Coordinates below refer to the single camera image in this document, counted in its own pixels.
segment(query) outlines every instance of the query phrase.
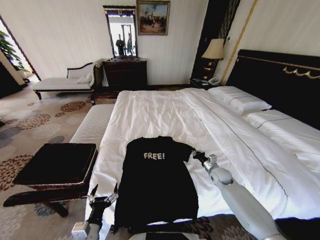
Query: picture frame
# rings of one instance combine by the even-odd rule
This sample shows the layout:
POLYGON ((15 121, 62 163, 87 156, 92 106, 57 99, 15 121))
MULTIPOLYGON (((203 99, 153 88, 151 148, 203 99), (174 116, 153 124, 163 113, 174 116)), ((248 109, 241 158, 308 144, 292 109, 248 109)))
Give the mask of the picture frame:
POLYGON ((170 1, 136 1, 139 35, 168 35, 170 1))

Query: wooden dresser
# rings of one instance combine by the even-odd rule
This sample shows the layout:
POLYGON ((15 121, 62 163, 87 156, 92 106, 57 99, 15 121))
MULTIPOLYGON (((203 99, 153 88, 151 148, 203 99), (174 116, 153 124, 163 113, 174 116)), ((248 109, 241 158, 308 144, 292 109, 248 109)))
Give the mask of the wooden dresser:
POLYGON ((103 62, 106 79, 116 90, 144 90, 147 81, 145 58, 112 58, 103 62))

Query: wallpaper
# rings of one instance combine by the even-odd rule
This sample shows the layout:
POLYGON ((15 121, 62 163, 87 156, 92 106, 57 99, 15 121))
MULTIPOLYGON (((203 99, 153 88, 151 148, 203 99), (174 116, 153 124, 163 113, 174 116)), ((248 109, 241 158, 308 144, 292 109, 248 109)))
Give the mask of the wallpaper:
MULTIPOLYGON (((225 58, 215 75, 222 77, 249 14, 253 0, 240 1, 224 46, 225 58)), ((319 0, 258 0, 236 53, 240 49, 320 56, 319 0)), ((232 59, 226 78, 237 55, 232 59)))
MULTIPOLYGON (((42 79, 113 56, 102 5, 135 0, 0 0, 0 14, 42 79)), ((168 36, 138 36, 148 84, 189 83, 208 0, 171 0, 168 36)))

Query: carpet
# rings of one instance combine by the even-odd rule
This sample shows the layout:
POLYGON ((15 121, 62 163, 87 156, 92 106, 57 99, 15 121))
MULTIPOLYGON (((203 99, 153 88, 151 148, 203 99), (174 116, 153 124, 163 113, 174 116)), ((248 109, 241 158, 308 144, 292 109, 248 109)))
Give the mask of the carpet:
MULTIPOLYGON (((97 103, 113 103, 98 99, 97 103)), ((39 100, 26 87, 22 91, 0 99, 0 239, 1 240, 71 240, 71 229, 84 220, 86 200, 72 200, 62 204, 67 217, 43 204, 2 207, 9 196, 32 190, 14 185, 17 173, 45 143, 68 143, 91 108, 88 93, 42 93, 39 100)), ((207 240, 253 240, 233 215, 202 217, 179 223, 174 229, 199 234, 207 240)), ((108 239, 128 239, 132 233, 120 229, 108 239)))

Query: wooden leg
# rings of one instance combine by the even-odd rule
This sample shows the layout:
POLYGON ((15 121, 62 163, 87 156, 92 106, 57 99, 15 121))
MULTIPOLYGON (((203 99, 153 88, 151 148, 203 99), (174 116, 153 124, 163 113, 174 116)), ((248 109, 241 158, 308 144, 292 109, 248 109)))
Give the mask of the wooden leg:
POLYGON ((93 94, 91 94, 90 98, 91 98, 92 106, 96 105, 96 100, 95 100, 95 97, 93 96, 93 94))
POLYGON ((62 206, 59 202, 44 202, 43 204, 51 208, 52 210, 56 211, 56 213, 59 214, 61 217, 68 216, 68 210, 65 209, 65 207, 62 206))
POLYGON ((41 93, 38 91, 34 91, 34 93, 38 96, 39 100, 41 100, 41 93))

